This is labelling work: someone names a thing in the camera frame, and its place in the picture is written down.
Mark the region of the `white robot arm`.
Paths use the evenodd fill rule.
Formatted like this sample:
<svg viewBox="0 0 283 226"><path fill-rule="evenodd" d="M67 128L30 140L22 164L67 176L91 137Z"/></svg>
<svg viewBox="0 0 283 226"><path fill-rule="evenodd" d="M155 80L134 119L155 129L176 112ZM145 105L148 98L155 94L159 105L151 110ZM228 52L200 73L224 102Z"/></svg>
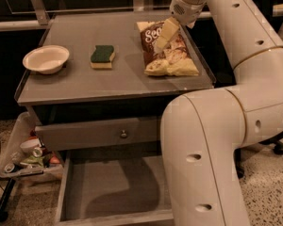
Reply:
<svg viewBox="0 0 283 226"><path fill-rule="evenodd" d="M160 140L175 226L250 226L235 150L283 132L283 40L252 0L173 0L184 25L208 7L236 83L164 110Z"/></svg>

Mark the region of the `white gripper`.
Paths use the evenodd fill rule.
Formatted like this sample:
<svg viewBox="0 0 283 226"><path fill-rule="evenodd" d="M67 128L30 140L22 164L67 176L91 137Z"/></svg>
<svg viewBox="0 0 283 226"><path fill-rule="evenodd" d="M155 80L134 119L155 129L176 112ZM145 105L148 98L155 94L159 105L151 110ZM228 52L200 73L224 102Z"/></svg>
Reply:
<svg viewBox="0 0 283 226"><path fill-rule="evenodd" d="M164 21L156 40L154 51L160 53L170 44L178 33L179 24L194 26L205 3L205 1L202 1L200 3L192 4L187 3L184 0L172 0L170 12L173 17Z"/></svg>

